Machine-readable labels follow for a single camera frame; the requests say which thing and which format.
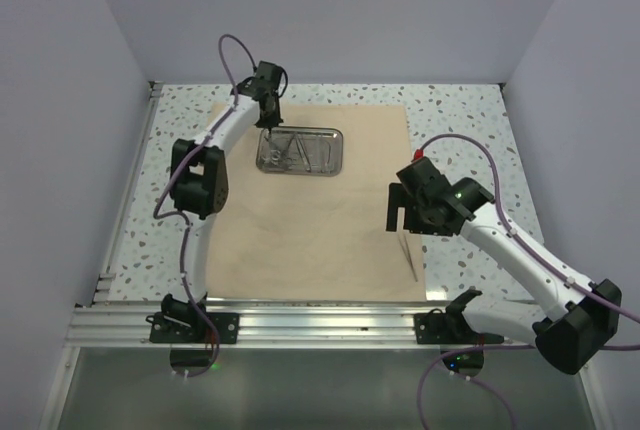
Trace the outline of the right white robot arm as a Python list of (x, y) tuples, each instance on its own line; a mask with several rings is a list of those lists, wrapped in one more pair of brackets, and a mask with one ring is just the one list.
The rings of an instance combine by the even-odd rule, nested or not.
[(555, 369), (576, 374), (603, 350), (618, 329), (620, 288), (566, 266), (504, 214), (480, 183), (456, 183), (426, 157), (415, 159), (390, 184), (387, 231), (460, 236), (484, 251), (532, 297), (521, 303), (493, 300), (467, 289), (440, 311), (414, 317), (420, 344), (533, 346)]

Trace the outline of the steel scalpel handle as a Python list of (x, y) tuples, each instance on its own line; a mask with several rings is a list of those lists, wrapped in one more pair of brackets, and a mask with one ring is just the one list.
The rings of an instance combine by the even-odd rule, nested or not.
[(411, 252), (410, 252), (410, 249), (409, 249), (408, 240), (406, 238), (406, 235), (404, 233), (401, 233), (398, 236), (398, 240), (399, 240), (399, 244), (400, 244), (400, 247), (402, 249), (402, 252), (403, 252), (403, 254), (405, 256), (405, 259), (407, 261), (407, 264), (409, 266), (409, 270), (411, 272), (412, 278), (413, 278), (413, 280), (415, 282), (418, 282), (417, 272), (416, 272), (416, 270), (414, 268), (413, 259), (412, 259), (412, 256), (411, 256)]

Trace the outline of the beige cloth wrap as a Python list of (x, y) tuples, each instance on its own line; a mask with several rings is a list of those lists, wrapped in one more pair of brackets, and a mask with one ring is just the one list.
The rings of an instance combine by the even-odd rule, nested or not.
[[(227, 160), (230, 195), (214, 222), (206, 288), (215, 298), (417, 302), (425, 297), (421, 239), (387, 232), (389, 184), (411, 159), (402, 106), (286, 105), (288, 125), (338, 129), (333, 177), (266, 174), (257, 129)], [(417, 272), (399, 244), (404, 233)]]

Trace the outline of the steel ring-handled scissors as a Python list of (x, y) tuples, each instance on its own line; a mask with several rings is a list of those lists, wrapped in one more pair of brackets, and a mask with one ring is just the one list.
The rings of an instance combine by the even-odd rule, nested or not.
[(270, 172), (283, 172), (288, 169), (289, 134), (276, 130), (267, 130), (262, 138), (260, 151), (262, 169)]

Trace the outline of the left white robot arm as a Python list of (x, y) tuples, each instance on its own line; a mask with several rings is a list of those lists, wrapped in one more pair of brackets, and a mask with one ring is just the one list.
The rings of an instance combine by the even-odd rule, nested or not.
[(252, 127), (271, 130), (282, 123), (284, 68), (262, 61), (252, 76), (232, 87), (230, 100), (206, 130), (178, 139), (171, 150), (170, 179), (153, 211), (161, 220), (180, 217), (185, 235), (179, 250), (179, 284), (148, 318), (153, 343), (211, 343), (214, 319), (206, 315), (206, 263), (213, 225), (229, 197), (227, 158)]

